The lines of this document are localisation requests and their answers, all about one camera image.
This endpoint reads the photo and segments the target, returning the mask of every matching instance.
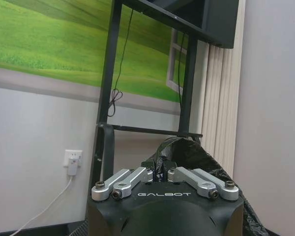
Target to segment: baseboard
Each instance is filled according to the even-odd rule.
[[[82,222],[74,222],[70,224],[52,225],[46,227],[32,228],[22,230],[17,236],[67,236]],[[9,236],[14,231],[0,233],[0,236]]]

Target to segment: black monitor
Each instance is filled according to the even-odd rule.
[[[123,0],[123,4],[201,41],[233,48],[238,1]]]

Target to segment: silver metal bracket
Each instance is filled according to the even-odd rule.
[[[177,167],[168,171],[168,181],[171,182],[186,182],[197,190],[197,193],[209,199],[216,199],[218,197],[218,191],[214,183],[204,180],[191,171]]]
[[[216,185],[221,198],[228,201],[236,201],[238,199],[239,189],[235,186],[234,182],[224,182],[202,169],[194,169],[192,170],[192,173],[206,181],[212,181]]]
[[[92,188],[92,199],[94,201],[104,201],[109,198],[110,193],[113,190],[113,186],[116,182],[125,179],[130,175],[131,171],[128,169],[122,169],[106,181],[97,182],[96,185]]]
[[[123,199],[131,195],[131,190],[140,182],[153,181],[153,171],[139,167],[127,178],[114,184],[112,197],[115,200]]]

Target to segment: black cable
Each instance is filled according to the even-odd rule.
[[[182,35],[181,45],[180,45],[180,52],[179,52],[179,59],[178,59],[178,94],[179,94],[179,104],[180,104],[180,110],[181,107],[181,94],[180,94],[180,61],[181,61],[181,52],[182,52],[182,46],[185,39],[185,33]]]
[[[130,32],[130,25],[131,25],[131,21],[132,21],[132,15],[133,15],[133,10],[131,11],[130,18],[129,18],[128,29],[127,29],[127,36],[126,36],[126,40],[125,40],[124,46],[123,46],[121,61],[120,61],[120,65],[119,65],[118,77],[116,79],[115,88],[112,90],[112,100],[109,103],[109,108],[111,106],[113,106],[114,112],[113,112],[112,115],[108,115],[108,117],[113,117],[115,115],[115,113],[116,113],[116,104],[115,104],[115,102],[118,101],[119,99],[121,99],[122,96],[123,96],[123,92],[120,91],[117,88],[117,85],[118,85],[118,81],[119,81],[119,78],[120,78],[120,75],[121,75],[122,62],[123,62],[123,58],[124,58],[124,53],[126,51],[126,46],[127,46],[128,38],[129,38],[129,32]]]

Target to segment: white curtain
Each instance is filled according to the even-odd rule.
[[[246,0],[239,0],[235,44],[221,49],[208,44],[199,47],[204,58],[199,84],[197,132],[203,134],[202,146],[232,176],[234,168],[237,106],[240,81],[241,51]]]

